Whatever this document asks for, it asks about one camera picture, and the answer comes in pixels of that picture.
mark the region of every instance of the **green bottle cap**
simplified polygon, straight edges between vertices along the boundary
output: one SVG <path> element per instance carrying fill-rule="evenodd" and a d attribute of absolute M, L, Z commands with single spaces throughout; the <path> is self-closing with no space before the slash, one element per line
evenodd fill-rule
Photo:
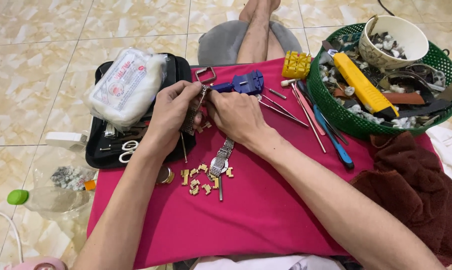
<path fill-rule="evenodd" d="M 6 201 L 12 205 L 24 204 L 29 197 L 29 192 L 27 190 L 15 189 L 8 194 Z"/>

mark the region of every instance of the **green plastic basket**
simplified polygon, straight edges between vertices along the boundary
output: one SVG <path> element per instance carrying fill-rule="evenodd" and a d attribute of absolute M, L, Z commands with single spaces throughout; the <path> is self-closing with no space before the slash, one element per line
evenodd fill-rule
<path fill-rule="evenodd" d="M 345 26 L 332 33 L 327 40 L 331 42 L 334 37 L 361 32 L 365 25 L 365 23 L 357 23 Z M 452 116 L 451 105 L 446 109 L 443 115 L 434 121 L 432 125 L 412 129 L 398 129 L 378 125 L 355 116 L 334 100 L 321 80 L 321 76 L 319 74 L 319 56 L 323 51 L 324 48 L 321 48 L 318 56 L 314 58 L 311 63 L 311 70 L 307 77 L 307 87 L 309 88 L 314 101 L 324 116 L 332 125 L 336 126 L 343 132 L 363 140 L 369 140 L 369 135 L 371 134 L 397 135 L 404 131 L 410 131 L 414 136 L 417 136 L 426 132 L 428 128 L 438 125 Z M 438 46 L 434 45 L 432 42 L 429 42 L 429 52 L 427 52 L 427 55 L 423 58 L 423 62 L 443 71 L 446 75 L 446 85 L 452 83 L 452 61 L 443 51 L 441 51 L 441 49 L 438 48 Z"/>

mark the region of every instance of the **plastic bottle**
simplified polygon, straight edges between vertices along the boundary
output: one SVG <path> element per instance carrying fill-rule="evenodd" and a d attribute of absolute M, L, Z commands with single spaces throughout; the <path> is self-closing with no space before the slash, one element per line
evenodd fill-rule
<path fill-rule="evenodd" d="M 7 202 L 12 205 L 24 205 L 30 211 L 51 218 L 77 210 L 85 205 L 89 198 L 90 194 L 87 191 L 44 186 L 30 191 L 15 189 L 8 194 Z"/>

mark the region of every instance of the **foot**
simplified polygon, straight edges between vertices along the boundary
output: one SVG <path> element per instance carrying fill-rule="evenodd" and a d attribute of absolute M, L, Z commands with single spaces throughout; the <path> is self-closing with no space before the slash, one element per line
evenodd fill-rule
<path fill-rule="evenodd" d="M 260 3 L 265 3 L 269 5 L 269 15 L 271 16 L 272 12 L 279 8 L 281 4 L 281 0 L 259 0 Z M 254 11 L 256 10 L 256 6 L 258 5 L 258 0 L 249 0 L 244 9 L 239 14 L 239 20 L 250 23 L 253 19 Z"/>

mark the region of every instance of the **hand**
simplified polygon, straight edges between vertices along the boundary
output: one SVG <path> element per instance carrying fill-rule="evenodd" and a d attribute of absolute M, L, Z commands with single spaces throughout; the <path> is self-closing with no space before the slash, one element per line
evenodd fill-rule
<path fill-rule="evenodd" d="M 188 107 L 197 106 L 195 97 L 201 91 L 201 83 L 177 82 L 156 95 L 153 116 L 145 137 L 134 152 L 150 150 L 150 154 L 160 155 L 164 160 L 171 153 L 180 138 L 180 128 L 186 117 Z M 194 118 L 193 127 L 201 123 L 201 113 Z"/>
<path fill-rule="evenodd" d="M 262 117 L 258 98 L 253 95 L 211 91 L 206 107 L 209 116 L 229 138 L 247 148 L 270 129 Z"/>

